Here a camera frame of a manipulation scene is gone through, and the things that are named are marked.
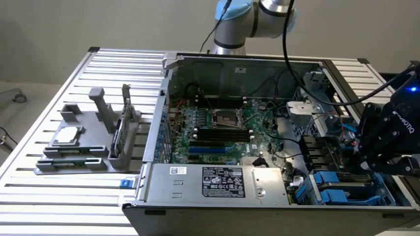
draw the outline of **black power cable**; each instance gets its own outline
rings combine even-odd
[[[9,134],[9,132],[7,132],[7,130],[0,126],[0,129],[3,129],[3,131],[5,131],[5,133],[6,133],[6,135],[10,137],[10,139],[17,143],[17,145],[18,145],[18,142],[17,142],[17,140],[13,138],[13,136]]]
[[[274,113],[278,112],[278,110],[281,110],[282,108],[286,108],[286,107],[285,107],[285,106],[283,106],[283,107],[274,107],[274,108],[266,113],[262,123],[265,123],[266,118],[267,118],[267,115],[269,115],[271,112],[274,112]],[[278,140],[293,141],[294,143],[297,143],[297,144],[299,145],[299,142],[298,142],[297,140],[289,139],[289,138],[278,138],[277,136],[273,136],[273,135],[267,132],[267,129],[266,129],[265,132],[266,132],[266,134],[267,134],[267,136],[269,136],[270,138],[278,139]]]
[[[290,69],[290,71],[294,71],[293,69],[293,65],[290,62],[290,56],[289,56],[289,50],[287,50],[287,32],[289,32],[289,24],[290,24],[290,19],[291,19],[291,14],[293,14],[293,8],[294,8],[294,3],[295,0],[291,0],[290,3],[290,7],[289,7],[289,12],[287,12],[287,18],[285,20],[285,29],[283,29],[283,54],[285,54],[285,61],[287,63],[287,67]],[[399,75],[397,75],[387,83],[385,83],[377,90],[374,90],[369,95],[363,96],[362,98],[359,98],[355,101],[351,102],[342,102],[342,103],[335,103],[335,102],[330,102],[330,101],[323,101],[319,97],[317,97],[313,92],[307,89],[307,87],[305,86],[305,84],[302,83],[302,81],[298,79],[297,74],[293,72],[293,77],[299,85],[299,87],[302,87],[302,89],[306,91],[306,93],[314,97],[315,100],[318,100],[321,103],[325,103],[327,105],[333,105],[333,106],[350,106],[350,105],[355,105],[361,102],[363,102],[365,100],[367,100],[369,98],[374,97],[379,92],[382,92],[394,81],[397,81],[398,79],[401,79],[401,77],[403,77],[407,73],[410,73],[411,71],[415,70],[415,67],[406,69]]]
[[[226,14],[226,12],[227,12],[230,6],[231,6],[231,3],[233,3],[233,0],[229,0],[229,1],[226,2],[226,5],[225,5],[225,7],[223,7],[223,12],[222,12],[221,19],[219,19],[219,21],[218,21],[218,23],[217,23],[217,25],[215,25],[215,28],[213,28],[213,30],[211,30],[211,32],[210,32],[210,34],[209,34],[209,37],[206,38],[206,40],[205,40],[205,42],[203,42],[203,44],[202,44],[201,52],[203,51],[205,44],[207,43],[207,41],[209,41],[209,39],[210,39],[213,33],[217,31],[217,29],[218,29],[218,27],[219,27],[219,25],[221,25],[221,23],[222,23],[222,19],[223,19],[225,14]]]

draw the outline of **white wall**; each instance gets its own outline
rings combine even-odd
[[[90,46],[198,51],[214,26],[215,4],[217,0],[0,0],[0,80],[62,83]],[[290,55],[369,58],[383,72],[398,72],[409,60],[420,59],[420,0],[297,4]],[[247,48],[249,53],[283,53],[279,38],[250,39]]]
[[[0,126],[6,128],[13,138],[19,142],[62,85],[0,82],[0,91],[14,88],[22,88],[29,101],[26,103],[15,103],[11,100],[0,101]],[[7,157],[9,153],[0,149],[0,165]]]

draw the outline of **green circuit board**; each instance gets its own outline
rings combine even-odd
[[[261,151],[267,152],[267,148],[271,144],[273,149],[279,145],[281,141],[267,136],[267,132],[279,137],[277,130],[273,130],[273,112],[267,108],[266,111],[258,109],[259,105],[267,105],[267,103],[258,101],[253,105],[249,105],[242,109],[242,119],[245,126],[242,129],[253,130],[255,138],[251,142],[225,142],[226,153],[190,153],[190,142],[194,139],[194,129],[197,127],[202,129],[221,129],[226,127],[215,126],[213,122],[214,110],[207,108],[198,108],[191,105],[190,102],[182,104],[177,113],[177,124],[173,124],[173,163],[179,164],[222,164],[222,165],[238,165],[243,157],[258,157]],[[237,109],[218,109],[218,111],[235,113]],[[270,122],[269,129],[263,125],[263,118]],[[194,154],[199,156],[197,160],[191,160],[189,156]]]

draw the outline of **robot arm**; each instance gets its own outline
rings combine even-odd
[[[420,66],[411,67],[411,78],[381,107],[369,103],[357,132],[359,152],[351,166],[391,175],[420,176],[419,160],[402,155],[420,153]]]
[[[229,0],[221,0],[217,6],[215,18],[222,22],[215,32],[215,47],[213,54],[245,55],[246,40],[253,37],[277,38],[283,33],[285,20],[290,0],[234,0],[226,9]],[[289,30],[294,28],[297,10]]]

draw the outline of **capacitor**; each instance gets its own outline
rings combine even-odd
[[[267,107],[265,105],[259,105],[258,108],[259,108],[261,111],[266,111],[267,110]]]

